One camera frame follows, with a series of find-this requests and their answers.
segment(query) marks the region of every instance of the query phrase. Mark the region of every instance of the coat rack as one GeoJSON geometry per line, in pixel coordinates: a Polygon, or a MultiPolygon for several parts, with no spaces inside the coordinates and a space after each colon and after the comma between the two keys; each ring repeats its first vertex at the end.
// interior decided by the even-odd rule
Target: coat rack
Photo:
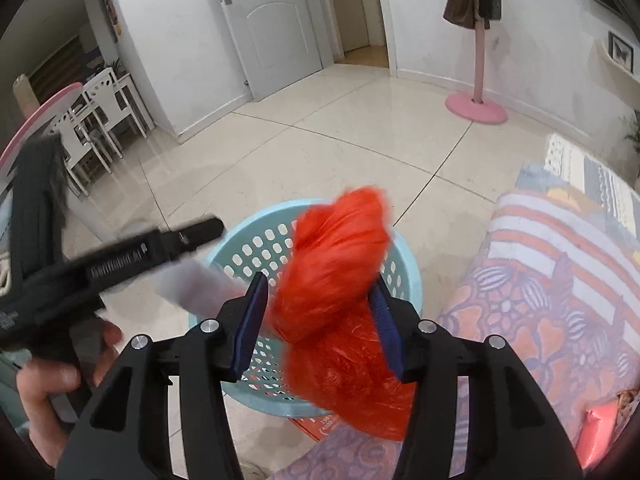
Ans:
{"type": "Polygon", "coordinates": [[[507,112],[498,103],[482,96],[484,90],[484,19],[479,15],[480,0],[476,0],[476,77],[473,95],[456,92],[447,97],[447,109],[462,118],[482,124],[503,124],[507,112]]]}

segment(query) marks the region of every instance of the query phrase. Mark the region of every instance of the human hand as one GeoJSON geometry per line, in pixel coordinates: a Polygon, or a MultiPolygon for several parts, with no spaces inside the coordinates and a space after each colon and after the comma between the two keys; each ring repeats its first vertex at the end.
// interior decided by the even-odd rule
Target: human hand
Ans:
{"type": "MultiPolygon", "coordinates": [[[[114,345],[121,341],[122,331],[113,323],[105,321],[103,337],[107,348],[95,367],[96,386],[102,382],[118,357],[114,345]]],[[[47,397],[50,394],[66,394],[78,388],[80,372],[68,364],[35,358],[24,365],[16,380],[24,413],[30,422],[31,442],[44,461],[56,467],[68,436],[60,426],[58,416],[47,397]]]]}

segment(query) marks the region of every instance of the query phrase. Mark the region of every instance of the metal screw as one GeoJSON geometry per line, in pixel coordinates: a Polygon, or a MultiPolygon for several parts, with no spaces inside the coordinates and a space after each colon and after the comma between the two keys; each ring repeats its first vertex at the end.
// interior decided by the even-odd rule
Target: metal screw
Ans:
{"type": "Polygon", "coordinates": [[[425,334],[433,334],[437,328],[438,326],[430,319],[423,319],[418,323],[418,330],[425,334]]]}
{"type": "Polygon", "coordinates": [[[211,334],[220,328],[220,323],[218,323],[215,319],[205,319],[200,324],[200,330],[202,330],[205,334],[211,334]]]}
{"type": "Polygon", "coordinates": [[[492,348],[499,350],[500,348],[504,348],[507,345],[507,343],[499,335],[492,335],[489,338],[489,345],[491,345],[492,348]]]}
{"type": "Polygon", "coordinates": [[[149,338],[146,335],[137,335],[131,340],[131,346],[136,350],[144,348],[149,343],[149,338]]]}

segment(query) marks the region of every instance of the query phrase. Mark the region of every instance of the white chair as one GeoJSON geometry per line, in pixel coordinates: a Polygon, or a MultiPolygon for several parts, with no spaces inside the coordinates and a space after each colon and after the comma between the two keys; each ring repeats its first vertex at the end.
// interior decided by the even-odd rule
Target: white chair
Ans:
{"type": "MultiPolygon", "coordinates": [[[[76,124],[77,123],[73,116],[73,112],[71,110],[67,110],[50,124],[49,131],[50,133],[57,133],[57,132],[60,133],[60,138],[62,140],[62,147],[66,151],[66,157],[65,157],[66,170],[68,171],[73,181],[76,183],[76,186],[78,186],[79,189],[82,191],[82,193],[85,196],[89,196],[88,191],[82,185],[82,183],[80,182],[80,179],[76,175],[76,172],[75,172],[76,166],[78,167],[78,173],[80,173],[81,176],[86,181],[89,181],[89,176],[85,173],[82,167],[78,165],[78,163],[82,160],[82,158],[87,153],[89,153],[90,151],[93,151],[95,155],[98,157],[98,160],[100,160],[100,162],[104,166],[105,170],[111,173],[111,168],[107,164],[107,161],[104,160],[104,157],[102,156],[102,153],[100,152],[100,150],[98,150],[96,145],[91,141],[91,139],[87,135],[87,132],[84,129],[84,126],[82,126],[82,124],[77,124],[77,126],[79,127],[80,132],[84,137],[84,142],[82,142],[81,139],[79,139],[78,135],[76,134],[76,128],[75,128],[76,124]]],[[[104,152],[104,155],[109,159],[109,161],[113,162],[113,159],[109,156],[109,153],[107,153],[104,147],[103,146],[100,146],[100,147],[104,152]]]]}
{"type": "Polygon", "coordinates": [[[122,153],[120,151],[122,149],[122,146],[111,131],[116,124],[120,123],[120,121],[125,118],[133,119],[138,130],[146,139],[145,130],[142,127],[142,124],[140,123],[137,115],[133,111],[133,108],[131,107],[131,103],[129,103],[127,96],[122,91],[122,88],[120,88],[118,79],[116,78],[113,69],[106,68],[93,79],[91,79],[91,81],[85,84],[84,98],[89,103],[89,106],[92,107],[94,115],[98,119],[104,136],[107,138],[111,147],[120,158],[122,158],[122,153]],[[124,108],[120,107],[120,103],[116,99],[117,92],[120,92],[120,95],[122,96],[122,100],[125,104],[124,108]],[[106,121],[104,121],[98,113],[98,108],[100,108],[100,110],[106,117],[106,121]]]}

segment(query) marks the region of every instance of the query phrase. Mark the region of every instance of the white door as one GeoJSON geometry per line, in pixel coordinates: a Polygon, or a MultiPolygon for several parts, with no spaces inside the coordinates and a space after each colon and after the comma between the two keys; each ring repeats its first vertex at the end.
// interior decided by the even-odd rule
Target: white door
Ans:
{"type": "Polygon", "coordinates": [[[367,20],[362,0],[332,0],[340,30],[342,50],[348,52],[369,44],[367,20]]]}
{"type": "Polygon", "coordinates": [[[306,0],[222,0],[257,101],[322,69],[306,0]]]}

